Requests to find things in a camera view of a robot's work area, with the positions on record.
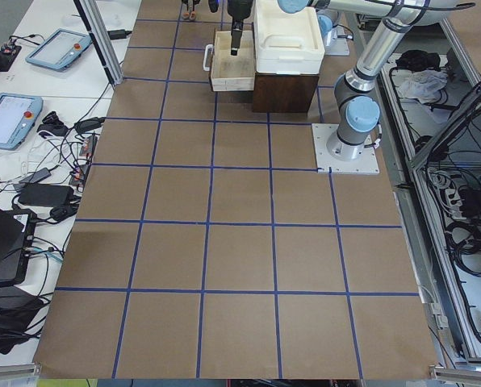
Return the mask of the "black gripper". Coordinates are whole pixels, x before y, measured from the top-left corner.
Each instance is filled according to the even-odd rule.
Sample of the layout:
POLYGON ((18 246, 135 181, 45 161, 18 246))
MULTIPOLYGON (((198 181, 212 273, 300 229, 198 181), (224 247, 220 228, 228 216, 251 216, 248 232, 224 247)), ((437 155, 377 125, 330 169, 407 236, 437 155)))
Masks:
MULTIPOLYGON (((185 6, 196 6, 200 0, 181 0, 185 6)), ((217 11, 219 9, 219 0, 208 0, 208 6, 210 11, 217 11)))
POLYGON ((228 0, 227 12, 232 17, 231 49, 232 56, 237 56, 241 45, 244 22, 251 15, 253 0, 228 0))

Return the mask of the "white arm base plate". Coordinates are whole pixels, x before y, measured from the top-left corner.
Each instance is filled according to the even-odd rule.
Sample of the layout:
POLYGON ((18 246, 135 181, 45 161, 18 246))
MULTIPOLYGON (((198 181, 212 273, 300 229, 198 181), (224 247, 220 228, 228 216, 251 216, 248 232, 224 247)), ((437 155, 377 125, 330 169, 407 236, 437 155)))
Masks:
POLYGON ((378 175, 379 164, 374 141, 368 134, 359 145, 343 143, 337 136, 337 124, 312 124, 316 171, 344 175, 378 175))
POLYGON ((323 37, 324 52, 326 56, 348 56, 348 42, 352 36, 345 32, 341 26, 333 28, 323 37))

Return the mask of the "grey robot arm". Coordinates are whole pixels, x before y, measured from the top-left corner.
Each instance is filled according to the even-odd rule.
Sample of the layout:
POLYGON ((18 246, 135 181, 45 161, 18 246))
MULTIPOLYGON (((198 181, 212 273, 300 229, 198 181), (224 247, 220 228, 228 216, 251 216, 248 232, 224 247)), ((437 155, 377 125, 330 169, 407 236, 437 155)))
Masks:
MULTIPOLYGON (((393 53, 404 35, 412 26, 431 25, 445 18, 451 11, 465 10, 475 6, 474 2, 458 1, 276 1, 281 12, 298 14, 304 9, 334 10, 342 12, 367 13, 381 16, 381 22, 371 38, 369 45, 358 59, 356 65, 341 80, 346 88, 355 95, 369 93, 374 88, 374 79, 393 53)), ((254 1, 226 1, 228 15, 232 18, 231 47, 229 57, 237 56, 241 45, 244 21, 251 15, 254 1)), ((319 67, 314 64, 315 72, 284 71, 262 73, 270 76, 308 77, 317 76, 319 67)))
MULTIPOLYGON (((199 1, 181 0, 183 5, 182 18, 184 20, 194 21, 196 19, 195 6, 199 1)), ((338 39, 337 26, 339 24, 341 13, 334 10, 318 10, 316 12, 320 33, 325 47, 330 47, 338 39)))

